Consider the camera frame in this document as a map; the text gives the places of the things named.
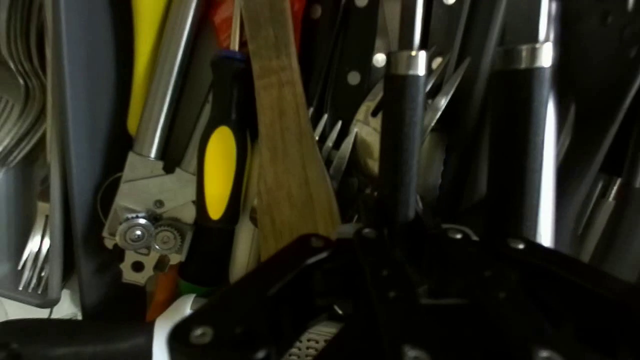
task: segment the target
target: screwdriver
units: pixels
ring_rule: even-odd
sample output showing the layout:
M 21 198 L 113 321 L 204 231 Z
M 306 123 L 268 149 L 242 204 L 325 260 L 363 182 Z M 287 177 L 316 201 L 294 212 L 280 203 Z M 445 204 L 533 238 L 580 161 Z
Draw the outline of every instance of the screwdriver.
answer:
M 196 229 L 180 266 L 181 291 L 203 294 L 228 284 L 234 233 L 241 212 L 252 135 L 256 134 L 253 77 L 239 51 L 241 3 L 234 4 L 229 50 L 211 62 L 211 114 L 198 149 Z

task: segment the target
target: black plastic handle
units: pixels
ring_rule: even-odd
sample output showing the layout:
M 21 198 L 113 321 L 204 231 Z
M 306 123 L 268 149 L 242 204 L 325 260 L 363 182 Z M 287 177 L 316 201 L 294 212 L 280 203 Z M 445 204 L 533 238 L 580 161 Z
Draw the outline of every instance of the black plastic handle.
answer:
M 380 197 L 388 225 L 415 216 L 418 149 L 424 121 L 426 76 L 385 76 L 380 138 Z
M 21 319 L 0 323 L 0 359 L 152 359 L 154 323 Z
M 503 70 L 490 79 L 487 212 L 494 236 L 536 239 L 552 68 Z

